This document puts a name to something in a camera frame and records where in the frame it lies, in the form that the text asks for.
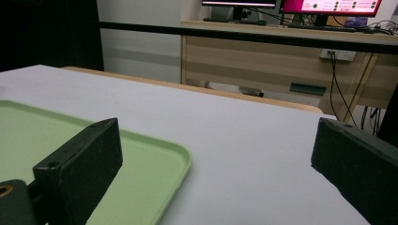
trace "screw hole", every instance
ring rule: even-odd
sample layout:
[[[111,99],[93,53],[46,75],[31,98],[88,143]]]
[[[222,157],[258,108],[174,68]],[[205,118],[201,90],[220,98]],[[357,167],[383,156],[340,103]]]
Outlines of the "screw hole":
[[[8,195],[12,191],[12,186],[0,186],[0,198]]]

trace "power outlet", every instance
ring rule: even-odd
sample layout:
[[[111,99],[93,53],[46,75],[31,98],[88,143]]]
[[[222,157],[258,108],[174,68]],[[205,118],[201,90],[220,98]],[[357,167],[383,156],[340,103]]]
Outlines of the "power outlet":
[[[334,52],[334,55],[336,55],[336,57],[337,57],[337,55],[339,54],[339,50],[331,50],[331,49],[323,49],[321,54],[319,55],[319,57],[330,59],[330,53],[333,53],[333,52]]]
[[[345,61],[354,61],[356,53],[357,52],[340,50],[339,53],[337,54],[337,59],[338,60],[345,60]]]
[[[353,61],[356,54],[356,52],[351,52],[351,51],[323,49],[319,57],[330,59],[330,53],[334,53],[337,60],[343,60],[343,61]]]

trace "white wall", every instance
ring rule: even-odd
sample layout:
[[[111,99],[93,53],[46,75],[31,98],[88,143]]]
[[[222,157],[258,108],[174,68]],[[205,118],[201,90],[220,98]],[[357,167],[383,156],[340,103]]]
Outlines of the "white wall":
[[[180,0],[97,2],[102,22],[180,25]],[[180,83],[180,36],[101,29],[101,39],[106,71]]]
[[[381,5],[378,9],[377,15],[374,18],[370,18],[368,20],[368,24],[389,21],[397,4],[397,0],[381,0]]]
[[[201,0],[180,0],[181,21],[203,20],[210,15],[210,7],[202,7]]]

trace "white table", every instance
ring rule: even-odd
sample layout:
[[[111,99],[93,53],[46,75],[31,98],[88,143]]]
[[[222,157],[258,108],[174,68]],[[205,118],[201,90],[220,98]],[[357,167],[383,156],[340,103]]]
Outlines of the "white table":
[[[311,167],[320,113],[43,66],[0,73],[0,98],[185,145],[161,224],[368,224]]]

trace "plastic tray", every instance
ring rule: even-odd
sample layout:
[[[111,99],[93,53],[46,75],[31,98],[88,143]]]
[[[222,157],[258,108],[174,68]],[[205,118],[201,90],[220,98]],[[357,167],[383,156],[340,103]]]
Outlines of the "plastic tray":
[[[29,184],[33,166],[91,123],[0,101],[0,181]],[[120,134],[123,166],[88,224],[156,224],[191,166],[191,154],[172,142]]]

